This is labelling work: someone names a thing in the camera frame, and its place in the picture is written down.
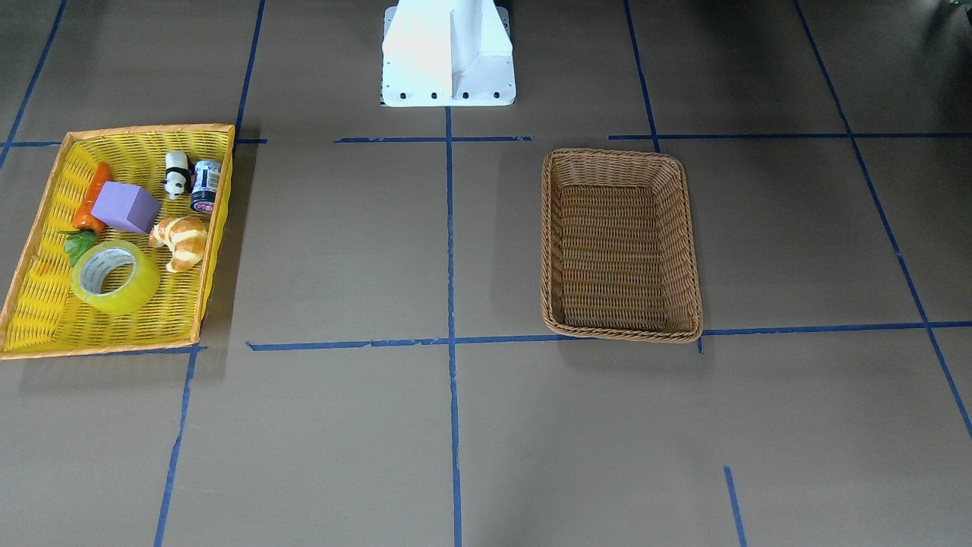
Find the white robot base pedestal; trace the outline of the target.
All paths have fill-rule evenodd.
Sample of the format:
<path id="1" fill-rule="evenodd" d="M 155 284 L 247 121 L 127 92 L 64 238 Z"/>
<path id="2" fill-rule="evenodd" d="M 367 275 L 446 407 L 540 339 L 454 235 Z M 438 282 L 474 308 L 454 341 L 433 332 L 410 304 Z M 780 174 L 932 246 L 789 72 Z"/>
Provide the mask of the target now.
<path id="1" fill-rule="evenodd" d="M 501 107 L 517 87 L 510 11 L 497 1 L 399 1 L 384 12 L 380 100 Z"/>

